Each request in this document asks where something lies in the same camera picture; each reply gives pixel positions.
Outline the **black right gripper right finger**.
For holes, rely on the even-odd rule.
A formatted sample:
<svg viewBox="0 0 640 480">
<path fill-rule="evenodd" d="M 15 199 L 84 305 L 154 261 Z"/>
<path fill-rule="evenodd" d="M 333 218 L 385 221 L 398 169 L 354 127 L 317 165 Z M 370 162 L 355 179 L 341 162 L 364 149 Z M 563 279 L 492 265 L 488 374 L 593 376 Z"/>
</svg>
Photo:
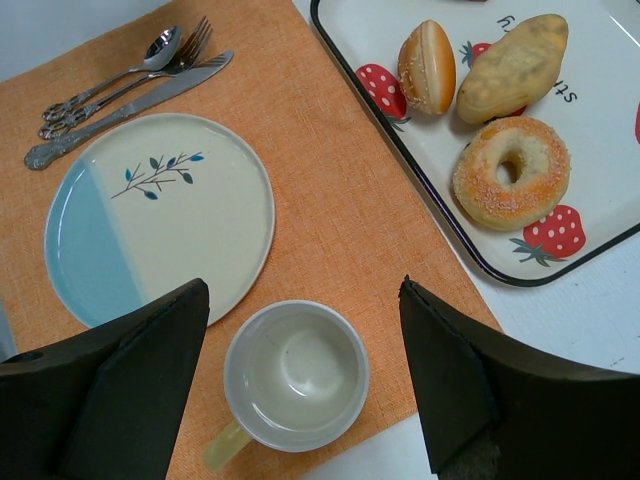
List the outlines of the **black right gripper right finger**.
<svg viewBox="0 0 640 480">
<path fill-rule="evenodd" d="M 564 359 L 459 312 L 411 279 L 404 345 L 441 479 L 635 479 L 639 378 Z"/>
</svg>

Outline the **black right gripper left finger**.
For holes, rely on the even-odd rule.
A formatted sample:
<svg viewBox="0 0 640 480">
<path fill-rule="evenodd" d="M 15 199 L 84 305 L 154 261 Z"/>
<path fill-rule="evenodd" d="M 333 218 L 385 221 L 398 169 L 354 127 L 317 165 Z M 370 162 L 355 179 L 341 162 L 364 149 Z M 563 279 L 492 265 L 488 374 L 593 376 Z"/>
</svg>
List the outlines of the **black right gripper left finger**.
<svg viewBox="0 0 640 480">
<path fill-rule="evenodd" d="M 165 478 L 208 316 L 194 279 L 2 362 L 2 478 Z"/>
</svg>

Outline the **sesame bread roll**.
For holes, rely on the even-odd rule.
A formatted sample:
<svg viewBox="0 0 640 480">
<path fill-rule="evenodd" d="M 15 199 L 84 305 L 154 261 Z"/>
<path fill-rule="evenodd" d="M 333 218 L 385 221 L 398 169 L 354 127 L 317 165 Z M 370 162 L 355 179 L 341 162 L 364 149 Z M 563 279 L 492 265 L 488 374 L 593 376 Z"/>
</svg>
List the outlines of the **sesame bread roll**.
<svg viewBox="0 0 640 480">
<path fill-rule="evenodd" d="M 404 41 L 397 60 L 407 103 L 428 115 L 442 115 L 456 91 L 456 63 L 449 38 L 434 20 L 419 24 Z"/>
</svg>

